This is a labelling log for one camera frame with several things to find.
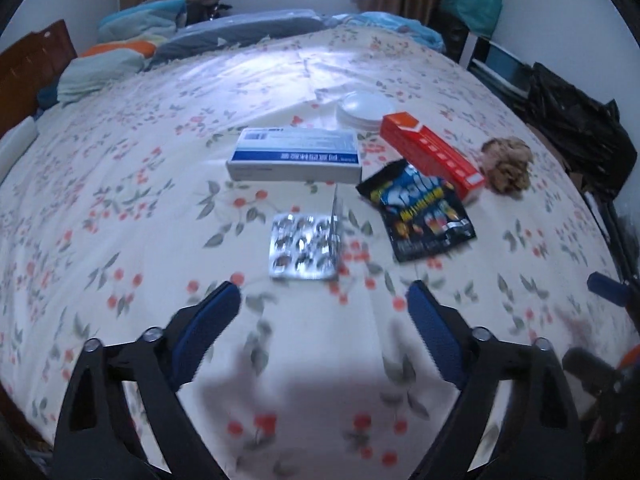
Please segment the grey blue pillow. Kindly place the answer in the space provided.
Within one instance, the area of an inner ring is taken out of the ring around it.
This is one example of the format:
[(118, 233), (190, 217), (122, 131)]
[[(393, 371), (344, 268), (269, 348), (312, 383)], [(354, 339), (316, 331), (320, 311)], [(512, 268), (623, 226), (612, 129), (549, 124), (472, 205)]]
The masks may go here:
[(234, 14), (186, 26), (161, 44), (150, 67), (233, 47), (245, 48), (266, 39), (284, 39), (321, 32), (326, 19), (309, 9)]

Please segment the teal bag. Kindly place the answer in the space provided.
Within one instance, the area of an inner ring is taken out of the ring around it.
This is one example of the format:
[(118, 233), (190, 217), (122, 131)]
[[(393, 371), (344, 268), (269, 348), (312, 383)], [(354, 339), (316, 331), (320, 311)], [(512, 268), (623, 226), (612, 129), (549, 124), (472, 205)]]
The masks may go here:
[(490, 39), (494, 34), (503, 0), (440, 0), (439, 9), (462, 21), (475, 36)]

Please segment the black plastic bag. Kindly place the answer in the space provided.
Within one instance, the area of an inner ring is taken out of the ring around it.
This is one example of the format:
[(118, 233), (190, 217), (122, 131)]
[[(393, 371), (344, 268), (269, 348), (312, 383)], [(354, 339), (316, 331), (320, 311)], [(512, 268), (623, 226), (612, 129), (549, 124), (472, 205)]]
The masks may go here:
[(594, 194), (612, 202), (624, 187), (638, 152), (620, 124), (615, 101), (605, 104), (553, 73), (533, 65), (525, 104), (529, 122), (582, 174)]

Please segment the white blue medicine box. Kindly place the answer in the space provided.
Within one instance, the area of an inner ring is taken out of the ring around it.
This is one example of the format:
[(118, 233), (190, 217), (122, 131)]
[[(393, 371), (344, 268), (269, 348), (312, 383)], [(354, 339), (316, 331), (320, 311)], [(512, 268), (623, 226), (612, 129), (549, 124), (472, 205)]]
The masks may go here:
[(357, 184), (362, 176), (356, 133), (317, 128), (245, 128), (227, 169), (235, 181)]

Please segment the red carton box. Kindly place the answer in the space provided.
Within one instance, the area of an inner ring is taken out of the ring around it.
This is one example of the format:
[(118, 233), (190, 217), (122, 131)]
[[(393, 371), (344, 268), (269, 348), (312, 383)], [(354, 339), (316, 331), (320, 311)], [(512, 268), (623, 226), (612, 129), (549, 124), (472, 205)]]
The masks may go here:
[(477, 200), (484, 191), (486, 181), (480, 170), (411, 114), (385, 115), (380, 137), (424, 176), (450, 182), (463, 203)]

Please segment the crumpled brown paper ball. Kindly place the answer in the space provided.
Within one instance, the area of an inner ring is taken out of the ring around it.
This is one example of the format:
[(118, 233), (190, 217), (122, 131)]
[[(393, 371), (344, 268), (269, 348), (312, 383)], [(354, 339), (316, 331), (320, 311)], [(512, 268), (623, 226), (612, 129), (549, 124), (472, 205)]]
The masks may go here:
[(523, 140), (516, 136), (493, 138), (480, 152), (480, 171), (495, 192), (514, 195), (529, 189), (529, 165), (534, 155)]

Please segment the black candy bag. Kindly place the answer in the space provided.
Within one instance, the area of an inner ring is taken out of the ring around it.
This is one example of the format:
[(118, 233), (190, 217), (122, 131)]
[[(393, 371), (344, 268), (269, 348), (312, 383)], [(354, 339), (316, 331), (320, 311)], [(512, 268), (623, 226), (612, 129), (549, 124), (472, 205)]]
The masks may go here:
[(476, 239), (454, 186), (424, 176), (405, 159), (385, 165), (357, 191), (380, 213), (400, 263), (439, 256)]

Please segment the white long bolster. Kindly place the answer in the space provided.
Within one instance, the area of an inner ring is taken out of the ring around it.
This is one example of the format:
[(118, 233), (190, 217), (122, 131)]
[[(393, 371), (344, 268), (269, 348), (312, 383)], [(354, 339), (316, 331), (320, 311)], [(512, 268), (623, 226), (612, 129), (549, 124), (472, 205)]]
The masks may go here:
[(35, 119), (26, 117), (18, 125), (8, 130), (0, 140), (0, 182), (26, 153), (39, 136)]

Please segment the wooden headboard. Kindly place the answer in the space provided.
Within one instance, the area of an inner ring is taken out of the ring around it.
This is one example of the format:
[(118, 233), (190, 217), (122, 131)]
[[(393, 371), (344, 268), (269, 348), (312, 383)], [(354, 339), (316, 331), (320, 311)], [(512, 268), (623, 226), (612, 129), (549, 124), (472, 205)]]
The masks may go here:
[(37, 94), (77, 58), (66, 23), (58, 20), (1, 53), (1, 135), (38, 110)]

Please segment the white plastic lid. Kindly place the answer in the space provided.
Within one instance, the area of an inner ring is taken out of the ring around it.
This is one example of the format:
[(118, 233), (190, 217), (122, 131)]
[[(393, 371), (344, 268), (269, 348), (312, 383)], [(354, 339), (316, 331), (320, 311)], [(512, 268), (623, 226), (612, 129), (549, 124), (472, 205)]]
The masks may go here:
[(396, 107), (389, 98), (367, 91), (350, 92), (336, 106), (337, 120), (356, 130), (378, 130), (383, 118), (395, 112)]

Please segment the silver pill blister pack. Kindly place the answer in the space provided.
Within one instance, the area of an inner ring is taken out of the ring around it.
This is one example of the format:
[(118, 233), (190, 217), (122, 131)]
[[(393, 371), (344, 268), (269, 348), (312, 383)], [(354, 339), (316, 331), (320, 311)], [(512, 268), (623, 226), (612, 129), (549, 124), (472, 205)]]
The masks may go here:
[(271, 220), (268, 270), (278, 281), (334, 281), (342, 250), (340, 189), (318, 211), (282, 212)]

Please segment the teal folded quilt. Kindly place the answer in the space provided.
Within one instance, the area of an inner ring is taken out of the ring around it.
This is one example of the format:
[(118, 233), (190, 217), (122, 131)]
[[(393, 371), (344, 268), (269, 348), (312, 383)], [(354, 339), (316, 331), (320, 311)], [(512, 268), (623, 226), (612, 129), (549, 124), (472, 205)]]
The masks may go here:
[(143, 35), (170, 38), (186, 22), (186, 0), (157, 0), (111, 14), (100, 21), (98, 43)]

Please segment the light green folded blanket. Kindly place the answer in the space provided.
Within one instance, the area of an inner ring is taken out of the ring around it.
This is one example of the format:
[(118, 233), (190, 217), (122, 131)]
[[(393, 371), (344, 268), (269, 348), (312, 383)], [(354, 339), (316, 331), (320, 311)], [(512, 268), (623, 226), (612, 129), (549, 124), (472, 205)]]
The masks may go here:
[(98, 44), (63, 70), (56, 87), (58, 102), (78, 102), (112, 81), (141, 72), (156, 49), (156, 44), (146, 40)]

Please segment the floral bed sheet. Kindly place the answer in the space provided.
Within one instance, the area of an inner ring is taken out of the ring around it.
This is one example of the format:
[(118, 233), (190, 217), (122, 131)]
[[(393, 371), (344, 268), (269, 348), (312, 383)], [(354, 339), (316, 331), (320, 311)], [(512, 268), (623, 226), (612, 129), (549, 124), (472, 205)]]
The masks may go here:
[[(400, 262), (378, 210), (329, 177), (250, 182), (242, 138), (309, 155), (338, 103), (386, 99), (469, 159), (533, 153), (521, 196), (465, 207), (475, 235)], [(626, 312), (593, 295), (615, 264), (560, 164), (473, 76), (396, 32), (341, 26), (170, 62), (58, 104), (1, 185), (1, 383), (52, 439), (82, 346), (137, 339), (224, 282), (238, 316), (180, 400), (233, 479), (405, 479), (457, 397), (408, 313), (424, 283), (497, 338), (616, 363)]]

